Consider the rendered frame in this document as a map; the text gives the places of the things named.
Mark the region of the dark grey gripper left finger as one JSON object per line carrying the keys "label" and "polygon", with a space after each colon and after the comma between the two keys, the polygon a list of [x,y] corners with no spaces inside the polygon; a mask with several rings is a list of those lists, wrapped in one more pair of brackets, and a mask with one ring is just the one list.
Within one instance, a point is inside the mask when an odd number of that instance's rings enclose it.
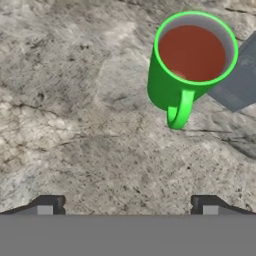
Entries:
{"label": "dark grey gripper left finger", "polygon": [[4,211],[2,215],[65,215],[65,202],[66,199],[63,195],[40,195],[27,205]]}

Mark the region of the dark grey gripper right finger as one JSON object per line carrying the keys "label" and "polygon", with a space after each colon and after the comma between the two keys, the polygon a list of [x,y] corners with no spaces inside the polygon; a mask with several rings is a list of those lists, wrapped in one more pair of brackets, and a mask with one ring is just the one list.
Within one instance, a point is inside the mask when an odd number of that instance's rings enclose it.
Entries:
{"label": "dark grey gripper right finger", "polygon": [[254,215],[252,211],[229,205],[216,195],[193,195],[191,205],[190,213],[192,215]]}

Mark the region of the grey-blue flat box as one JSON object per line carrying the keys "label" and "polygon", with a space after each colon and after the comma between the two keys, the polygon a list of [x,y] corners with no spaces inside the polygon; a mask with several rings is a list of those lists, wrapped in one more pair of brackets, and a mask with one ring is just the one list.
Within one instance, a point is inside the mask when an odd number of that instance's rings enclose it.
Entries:
{"label": "grey-blue flat box", "polygon": [[256,103],[256,31],[239,47],[238,62],[231,74],[208,95],[231,112]]}

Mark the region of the green mug with brown drink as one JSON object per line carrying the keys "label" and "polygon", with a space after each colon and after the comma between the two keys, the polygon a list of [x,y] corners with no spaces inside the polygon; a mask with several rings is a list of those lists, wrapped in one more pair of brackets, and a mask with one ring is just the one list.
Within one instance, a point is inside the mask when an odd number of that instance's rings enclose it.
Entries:
{"label": "green mug with brown drink", "polygon": [[166,112],[168,126],[179,130],[194,101],[227,78],[237,60],[237,41],[222,20],[202,11],[174,14],[154,37],[148,97]]}

